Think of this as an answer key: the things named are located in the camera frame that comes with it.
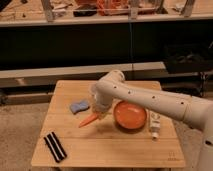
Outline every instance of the sponge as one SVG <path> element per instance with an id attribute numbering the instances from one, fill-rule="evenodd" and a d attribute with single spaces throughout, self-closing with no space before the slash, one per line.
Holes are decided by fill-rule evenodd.
<path id="1" fill-rule="evenodd" d="M 78 112 L 85 111 L 89 108 L 90 106 L 87 100 L 82 100 L 80 102 L 72 103 L 70 105 L 70 110 L 72 111 L 73 114 L 77 114 Z"/>

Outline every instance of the concrete floor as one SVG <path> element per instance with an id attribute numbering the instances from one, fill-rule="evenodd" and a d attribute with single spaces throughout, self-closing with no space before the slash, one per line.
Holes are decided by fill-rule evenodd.
<path id="1" fill-rule="evenodd" d="M 0 170 L 51 170 L 50 168 L 32 168 L 30 165 L 48 105 L 49 103 L 36 103 L 0 106 Z M 174 169 L 174 171 L 195 171 L 202 135 L 199 131 L 190 129 L 183 123 L 174 122 L 174 125 L 180 138 L 187 165 L 185 169 Z"/>

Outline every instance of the table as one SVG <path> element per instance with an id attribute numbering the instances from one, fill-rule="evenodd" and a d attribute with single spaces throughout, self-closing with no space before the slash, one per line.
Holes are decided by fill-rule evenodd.
<path id="1" fill-rule="evenodd" d="M 87 99 L 95 81 L 58 81 L 32 157 L 32 166 L 93 168 L 182 168 L 184 156 L 171 119 L 161 117 L 160 137 L 151 139 L 148 123 L 137 133 L 119 130 L 112 108 L 103 120 L 83 128 L 78 124 L 91 109 L 73 115 L 69 106 Z M 155 81 L 126 81 L 138 87 L 160 89 Z M 43 137 L 54 131 L 68 157 L 56 163 Z"/>

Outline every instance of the bottle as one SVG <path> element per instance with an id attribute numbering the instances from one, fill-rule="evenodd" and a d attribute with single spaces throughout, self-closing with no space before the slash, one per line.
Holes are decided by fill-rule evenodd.
<path id="1" fill-rule="evenodd" d="M 153 111 L 149 111 L 149 131 L 152 134 L 152 139 L 156 140 L 160 132 L 160 115 Z"/>

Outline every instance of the orange bowl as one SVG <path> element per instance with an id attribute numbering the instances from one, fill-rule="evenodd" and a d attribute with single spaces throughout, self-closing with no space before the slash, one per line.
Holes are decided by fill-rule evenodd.
<path id="1" fill-rule="evenodd" d="M 113 111 L 115 121 L 126 129 L 138 129 L 145 125 L 146 110 L 126 101 L 119 102 Z"/>

